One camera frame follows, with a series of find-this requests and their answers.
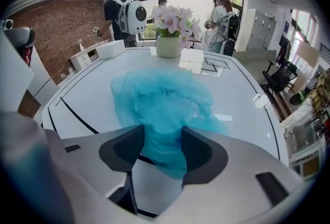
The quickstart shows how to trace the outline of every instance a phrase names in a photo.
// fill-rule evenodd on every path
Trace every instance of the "white shirt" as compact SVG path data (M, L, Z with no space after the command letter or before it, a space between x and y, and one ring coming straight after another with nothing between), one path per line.
M219 26L221 23L222 18L224 18L227 15L227 12L225 8L221 6L216 6L210 16L210 21L214 22L216 24L215 28L211 29L210 32L208 32L207 37L207 44L208 46L213 46L214 43L220 42L224 40L224 37L221 34L218 34Z

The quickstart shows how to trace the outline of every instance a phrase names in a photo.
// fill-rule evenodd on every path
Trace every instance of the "camera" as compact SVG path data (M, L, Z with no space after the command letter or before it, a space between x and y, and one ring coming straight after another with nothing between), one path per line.
M211 23L211 21L210 21L210 20L207 20L207 21L205 22L205 24L204 24L204 27L205 27L206 29L210 29L210 23Z
M13 23L13 20L9 20L9 19L6 19L6 20L0 20L0 27L3 27L4 30L9 30L12 28L12 23Z

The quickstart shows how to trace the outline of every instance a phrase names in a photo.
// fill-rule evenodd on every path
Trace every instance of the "bottle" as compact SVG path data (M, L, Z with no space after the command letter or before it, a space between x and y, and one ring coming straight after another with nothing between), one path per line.
M80 48L80 51L83 52L85 49L83 47L83 45L81 43L79 43L79 48Z

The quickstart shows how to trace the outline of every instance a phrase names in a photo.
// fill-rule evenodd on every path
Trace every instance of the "black shirt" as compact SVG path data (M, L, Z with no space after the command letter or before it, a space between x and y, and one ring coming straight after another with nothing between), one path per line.
M118 13L122 6L118 3L116 3L113 0L107 0L104 4L104 16L106 21L112 20L112 29L113 29L113 38L115 40L120 40L127 38L129 34L127 33L122 33L120 31L120 27L116 23L116 19L118 16Z

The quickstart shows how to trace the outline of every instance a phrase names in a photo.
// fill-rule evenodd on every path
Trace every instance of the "white box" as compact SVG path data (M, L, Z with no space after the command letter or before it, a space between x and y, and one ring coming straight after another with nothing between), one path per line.
M117 40L106 43L100 47L97 47L96 51L100 58L114 58L122 52L125 52L124 40Z

